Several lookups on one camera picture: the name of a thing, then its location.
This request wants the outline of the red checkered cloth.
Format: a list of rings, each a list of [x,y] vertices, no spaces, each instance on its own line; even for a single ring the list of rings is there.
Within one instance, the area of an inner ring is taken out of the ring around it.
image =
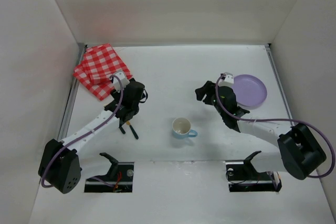
[[[119,70],[122,70],[129,80],[132,78],[130,70],[112,46],[103,44],[86,50],[81,63],[74,68],[73,76],[102,101],[114,89],[109,77]]]

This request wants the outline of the black handled gold fork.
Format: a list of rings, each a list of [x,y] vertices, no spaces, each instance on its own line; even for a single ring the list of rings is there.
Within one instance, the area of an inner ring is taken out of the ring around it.
[[[134,138],[135,138],[136,140],[138,140],[138,139],[139,139],[139,136],[138,136],[138,134],[136,133],[134,127],[131,125],[130,121],[127,121],[126,124],[129,126],[129,128],[130,128],[130,130],[131,130],[131,132],[132,132],[132,134],[133,134],[133,136],[134,136]]]

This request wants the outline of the light blue mug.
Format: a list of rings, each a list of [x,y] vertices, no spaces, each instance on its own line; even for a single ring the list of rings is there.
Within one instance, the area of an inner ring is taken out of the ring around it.
[[[198,133],[191,129],[191,123],[186,118],[176,118],[172,123],[172,134],[176,139],[197,137]]]

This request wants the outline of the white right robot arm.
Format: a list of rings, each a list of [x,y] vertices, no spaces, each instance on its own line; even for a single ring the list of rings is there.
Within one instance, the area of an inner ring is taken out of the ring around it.
[[[286,172],[304,180],[326,159],[326,154],[304,123],[288,126],[275,121],[252,119],[238,106],[233,89],[207,81],[195,90],[196,99],[212,105],[224,124],[239,133],[252,135],[277,148],[276,152],[255,151],[244,161],[252,170]]]

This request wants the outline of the purple plastic plate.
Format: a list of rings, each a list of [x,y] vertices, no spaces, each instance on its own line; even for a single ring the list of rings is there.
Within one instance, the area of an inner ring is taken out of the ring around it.
[[[233,91],[237,103],[247,108],[260,107],[268,94],[265,84],[257,77],[249,74],[234,77]]]

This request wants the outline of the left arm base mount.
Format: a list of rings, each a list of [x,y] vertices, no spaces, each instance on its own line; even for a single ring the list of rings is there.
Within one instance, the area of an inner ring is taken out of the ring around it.
[[[86,179],[85,193],[131,193],[133,191],[134,162],[119,162],[107,153],[100,153],[108,160],[108,170],[102,175]]]

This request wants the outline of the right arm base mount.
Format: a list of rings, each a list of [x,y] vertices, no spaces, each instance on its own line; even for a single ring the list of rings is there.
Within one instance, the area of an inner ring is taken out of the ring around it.
[[[251,161],[260,153],[261,151],[256,151],[245,159],[225,161],[225,176],[231,193],[280,192],[282,182],[278,172],[259,173],[252,165]]]

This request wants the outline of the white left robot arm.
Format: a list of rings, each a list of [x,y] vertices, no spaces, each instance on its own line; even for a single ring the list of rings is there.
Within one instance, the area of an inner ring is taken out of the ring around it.
[[[113,101],[104,106],[100,114],[76,133],[45,145],[38,175],[43,188],[55,188],[62,194],[72,191],[80,179],[94,179],[106,186],[108,179],[122,178],[119,162],[106,152],[98,157],[84,158],[83,153],[105,128],[119,130],[139,112],[139,105],[148,99],[144,84],[134,79],[111,76],[115,87]]]

